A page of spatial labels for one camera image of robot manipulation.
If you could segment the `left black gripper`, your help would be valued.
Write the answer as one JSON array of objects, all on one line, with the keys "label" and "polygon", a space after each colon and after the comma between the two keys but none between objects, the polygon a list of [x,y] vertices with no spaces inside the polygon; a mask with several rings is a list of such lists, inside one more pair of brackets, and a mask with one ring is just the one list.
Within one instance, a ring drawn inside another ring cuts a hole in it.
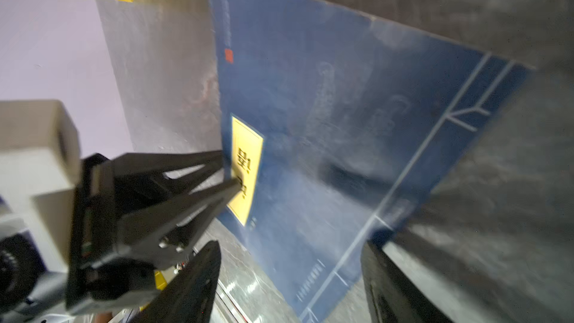
[{"label": "left black gripper", "polygon": [[69,271],[48,270],[27,236],[2,240],[1,314],[41,316],[59,303],[73,314],[144,303],[155,295],[154,274],[184,261],[239,193],[238,178],[197,191],[222,167],[222,150],[87,158],[74,192]]}]

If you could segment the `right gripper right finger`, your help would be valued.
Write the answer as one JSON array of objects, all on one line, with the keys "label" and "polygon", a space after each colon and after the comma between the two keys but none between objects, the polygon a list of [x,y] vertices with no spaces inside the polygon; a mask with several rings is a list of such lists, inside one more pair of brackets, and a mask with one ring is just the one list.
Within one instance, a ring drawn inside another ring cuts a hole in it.
[{"label": "right gripper right finger", "polygon": [[360,262],[373,322],[451,321],[374,242],[365,242]]}]

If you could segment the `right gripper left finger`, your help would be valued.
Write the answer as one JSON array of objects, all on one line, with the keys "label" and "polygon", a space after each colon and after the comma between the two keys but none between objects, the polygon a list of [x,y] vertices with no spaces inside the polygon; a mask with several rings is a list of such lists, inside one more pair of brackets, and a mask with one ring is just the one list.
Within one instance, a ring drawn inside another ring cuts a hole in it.
[{"label": "right gripper left finger", "polygon": [[209,322],[221,269],[219,242],[208,242],[133,322]]}]

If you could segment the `navy book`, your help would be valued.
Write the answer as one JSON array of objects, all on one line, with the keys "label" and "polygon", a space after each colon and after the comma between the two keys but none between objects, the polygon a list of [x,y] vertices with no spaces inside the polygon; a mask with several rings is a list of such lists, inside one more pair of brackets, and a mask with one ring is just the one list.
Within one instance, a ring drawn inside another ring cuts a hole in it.
[{"label": "navy book", "polygon": [[324,0],[209,0],[227,160],[221,221],[302,322],[322,322],[532,69]]}]

